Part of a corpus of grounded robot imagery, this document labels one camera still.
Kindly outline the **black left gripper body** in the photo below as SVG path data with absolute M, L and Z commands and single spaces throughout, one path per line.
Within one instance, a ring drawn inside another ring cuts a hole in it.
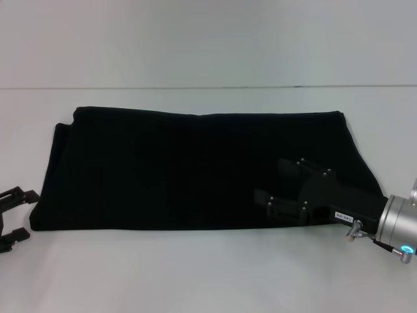
M 6 192 L 1 193 L 1 253 L 10 252 L 12 250 L 12 247 L 14 244 L 10 243 L 8 240 L 8 234 L 3 235 L 3 228 L 4 228 L 4 221 L 3 221 L 3 214 L 19 205 L 22 205 L 25 203 L 25 201 L 22 201 L 20 198 L 20 187 L 15 187 L 13 189 L 10 189 Z

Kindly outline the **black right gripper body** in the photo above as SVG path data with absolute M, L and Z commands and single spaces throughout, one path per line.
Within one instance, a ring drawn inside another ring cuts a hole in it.
M 358 220 L 361 230 L 375 234 L 388 198 L 340 183 L 332 171 L 313 173 L 302 185 L 298 199 L 306 204 L 310 218 L 323 210 L 332 222 L 352 226 Z

